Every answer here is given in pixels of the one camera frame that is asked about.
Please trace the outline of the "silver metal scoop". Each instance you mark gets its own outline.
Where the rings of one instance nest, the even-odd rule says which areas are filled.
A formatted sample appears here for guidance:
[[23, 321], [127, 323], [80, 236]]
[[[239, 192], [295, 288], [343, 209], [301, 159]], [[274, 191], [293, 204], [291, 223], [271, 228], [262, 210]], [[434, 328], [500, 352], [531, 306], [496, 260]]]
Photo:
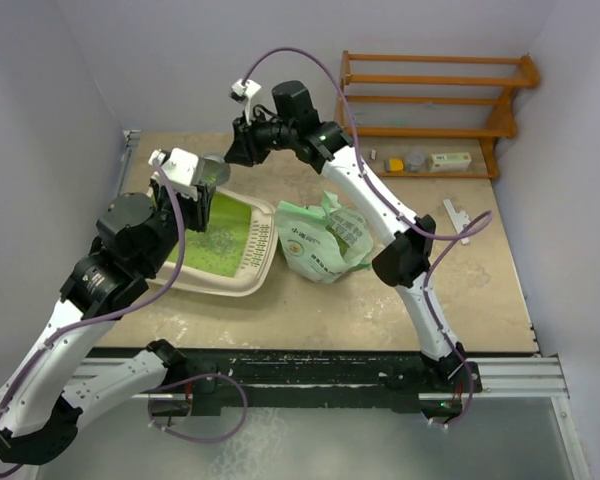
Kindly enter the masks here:
[[220, 154], [209, 153], [200, 157], [202, 173], [200, 183], [208, 186], [221, 186], [227, 183], [231, 176], [231, 166]]

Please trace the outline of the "green cat litter bag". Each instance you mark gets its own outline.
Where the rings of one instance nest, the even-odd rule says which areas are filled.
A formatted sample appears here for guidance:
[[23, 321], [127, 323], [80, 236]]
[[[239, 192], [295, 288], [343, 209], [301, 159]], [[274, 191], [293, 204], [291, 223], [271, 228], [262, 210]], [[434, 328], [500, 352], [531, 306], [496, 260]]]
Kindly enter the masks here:
[[289, 268], [315, 283], [370, 267], [374, 242], [366, 219], [334, 193], [325, 191], [313, 206], [281, 201], [274, 226]]

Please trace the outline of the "white bag clip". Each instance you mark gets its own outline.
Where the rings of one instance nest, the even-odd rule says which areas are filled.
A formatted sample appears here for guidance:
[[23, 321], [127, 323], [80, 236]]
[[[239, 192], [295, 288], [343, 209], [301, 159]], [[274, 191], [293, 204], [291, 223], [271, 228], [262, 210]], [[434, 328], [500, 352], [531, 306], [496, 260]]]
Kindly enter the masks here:
[[469, 215], [462, 209], [458, 210], [450, 199], [444, 199], [443, 206], [456, 233], [460, 235], [470, 223]]

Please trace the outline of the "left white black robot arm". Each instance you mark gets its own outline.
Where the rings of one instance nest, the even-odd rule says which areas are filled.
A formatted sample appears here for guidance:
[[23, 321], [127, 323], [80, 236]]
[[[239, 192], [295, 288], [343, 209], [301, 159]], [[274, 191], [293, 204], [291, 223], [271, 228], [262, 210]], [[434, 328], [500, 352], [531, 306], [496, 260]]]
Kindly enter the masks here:
[[127, 398], [159, 387], [174, 392], [185, 358], [169, 342], [151, 342], [120, 367], [79, 384], [69, 381], [94, 345], [140, 301], [188, 230], [205, 231], [214, 188], [185, 193], [152, 182], [151, 194], [117, 197], [98, 234], [60, 289], [35, 345], [0, 389], [0, 460], [13, 467], [57, 458], [93, 420]]

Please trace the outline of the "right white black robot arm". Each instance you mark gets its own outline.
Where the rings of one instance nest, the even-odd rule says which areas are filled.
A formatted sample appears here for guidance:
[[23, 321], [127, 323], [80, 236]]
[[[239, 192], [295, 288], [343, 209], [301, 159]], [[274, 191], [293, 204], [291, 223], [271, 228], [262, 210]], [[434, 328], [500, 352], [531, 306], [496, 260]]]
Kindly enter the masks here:
[[256, 82], [243, 79], [231, 87], [230, 96], [243, 112], [233, 122], [234, 140], [226, 162], [253, 167], [272, 151], [290, 150], [353, 201], [384, 244], [372, 268], [406, 307], [426, 383], [436, 391], [449, 390], [460, 379], [465, 352], [445, 319], [431, 280], [435, 221], [399, 202], [362, 161], [347, 132], [334, 121], [320, 119], [303, 83], [292, 80], [275, 86], [273, 113], [259, 108], [260, 90]]

